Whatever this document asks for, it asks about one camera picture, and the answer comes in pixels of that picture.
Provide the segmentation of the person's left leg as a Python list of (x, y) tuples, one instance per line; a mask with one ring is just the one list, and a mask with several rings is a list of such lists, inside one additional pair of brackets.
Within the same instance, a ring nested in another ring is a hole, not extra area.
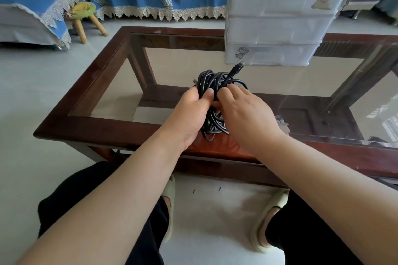
[(168, 185), (175, 161), (102, 161), (65, 179), (38, 205), (34, 262), (164, 265), (159, 253), (172, 216)]

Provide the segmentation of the person's right leg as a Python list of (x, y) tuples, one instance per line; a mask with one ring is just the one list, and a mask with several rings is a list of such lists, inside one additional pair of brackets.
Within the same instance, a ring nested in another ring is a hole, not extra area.
[(284, 252), (285, 265), (363, 265), (326, 222), (294, 191), (272, 218), (266, 240)]

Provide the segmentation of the person's right forearm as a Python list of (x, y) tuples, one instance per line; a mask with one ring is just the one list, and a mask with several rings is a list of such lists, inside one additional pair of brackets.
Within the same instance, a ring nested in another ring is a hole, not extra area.
[(363, 265), (398, 265), (398, 191), (285, 136), (262, 162), (301, 197)]

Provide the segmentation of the cream right slipper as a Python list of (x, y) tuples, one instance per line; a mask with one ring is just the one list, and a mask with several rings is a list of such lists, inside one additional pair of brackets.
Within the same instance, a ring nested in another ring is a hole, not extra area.
[(255, 224), (251, 228), (250, 240), (256, 252), (266, 254), (272, 251), (274, 248), (265, 237), (265, 231), (268, 227), (271, 218), (279, 212), (287, 203), (289, 190), (279, 189), (277, 190), (271, 199), (267, 202), (264, 210), (260, 217), (255, 221)]

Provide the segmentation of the person's leg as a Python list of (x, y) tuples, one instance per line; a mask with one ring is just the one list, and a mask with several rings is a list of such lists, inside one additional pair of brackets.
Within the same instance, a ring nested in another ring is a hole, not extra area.
[(164, 265), (159, 253), (172, 216), (168, 185), (175, 161), (102, 161), (65, 179), (38, 205), (34, 262)]
[(284, 252), (285, 265), (363, 265), (326, 222), (294, 191), (272, 218), (266, 240)]

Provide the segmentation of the person's left forearm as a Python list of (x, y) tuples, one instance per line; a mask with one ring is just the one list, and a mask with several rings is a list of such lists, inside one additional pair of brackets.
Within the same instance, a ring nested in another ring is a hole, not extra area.
[(17, 265), (121, 265), (182, 152), (155, 132), (49, 228)]

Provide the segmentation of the person's left hand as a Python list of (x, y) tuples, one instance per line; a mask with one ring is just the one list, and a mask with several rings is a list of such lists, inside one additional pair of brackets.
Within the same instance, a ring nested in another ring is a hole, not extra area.
[(192, 144), (206, 119), (207, 111), (199, 110), (199, 98), (196, 87), (188, 89), (159, 129), (179, 152)]

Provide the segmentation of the cream left slipper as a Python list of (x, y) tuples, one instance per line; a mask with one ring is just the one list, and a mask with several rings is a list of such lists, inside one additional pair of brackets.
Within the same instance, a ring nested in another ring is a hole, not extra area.
[(172, 235), (173, 222), (174, 222), (175, 193), (176, 193), (176, 181), (174, 175), (172, 174), (169, 180), (167, 181), (166, 187), (162, 192), (162, 198), (166, 203), (169, 214), (168, 228), (162, 243), (166, 243), (171, 238)]

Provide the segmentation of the cream slipper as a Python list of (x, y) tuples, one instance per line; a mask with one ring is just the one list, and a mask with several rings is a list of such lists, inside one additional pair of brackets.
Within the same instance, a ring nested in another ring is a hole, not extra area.
[(289, 190), (279, 189), (277, 190), (271, 199), (267, 202), (264, 210), (260, 217), (255, 221), (255, 224), (251, 228), (250, 240), (256, 252), (266, 254), (272, 251), (274, 248), (265, 237), (265, 231), (268, 227), (271, 218), (279, 212), (287, 203)]
[(172, 235), (173, 222), (174, 222), (175, 193), (176, 193), (176, 181), (174, 175), (172, 174), (169, 180), (167, 181), (166, 187), (162, 192), (162, 198), (166, 203), (169, 214), (168, 228), (162, 243), (166, 243), (171, 238)]

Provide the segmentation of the person's right hand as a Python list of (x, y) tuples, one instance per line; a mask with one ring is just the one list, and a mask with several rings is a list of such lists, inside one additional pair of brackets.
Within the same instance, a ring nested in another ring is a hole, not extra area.
[(217, 98), (229, 134), (244, 150), (261, 162), (280, 158), (285, 133), (261, 98), (234, 84), (221, 88)]

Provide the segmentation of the white plastic drawer cabinet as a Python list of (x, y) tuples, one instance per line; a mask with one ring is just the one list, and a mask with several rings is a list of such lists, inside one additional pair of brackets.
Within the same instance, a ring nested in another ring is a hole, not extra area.
[(307, 66), (344, 0), (227, 0), (225, 64)]

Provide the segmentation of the blue covered sofa chaise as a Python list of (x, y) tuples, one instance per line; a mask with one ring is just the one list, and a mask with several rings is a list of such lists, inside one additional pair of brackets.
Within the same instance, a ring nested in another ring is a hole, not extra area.
[(0, 0), (0, 43), (70, 49), (71, 23), (64, 13), (85, 0)]

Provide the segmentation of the small green wooden stool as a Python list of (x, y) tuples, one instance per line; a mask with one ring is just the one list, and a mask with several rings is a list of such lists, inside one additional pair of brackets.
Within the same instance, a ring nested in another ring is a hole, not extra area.
[(72, 21), (72, 25), (75, 28), (82, 44), (87, 44), (87, 37), (82, 26), (82, 20), (85, 18), (88, 18), (103, 36), (107, 37), (109, 35), (106, 29), (94, 15), (95, 11), (96, 5), (94, 3), (84, 1), (78, 2), (71, 9), (64, 12), (64, 18)]

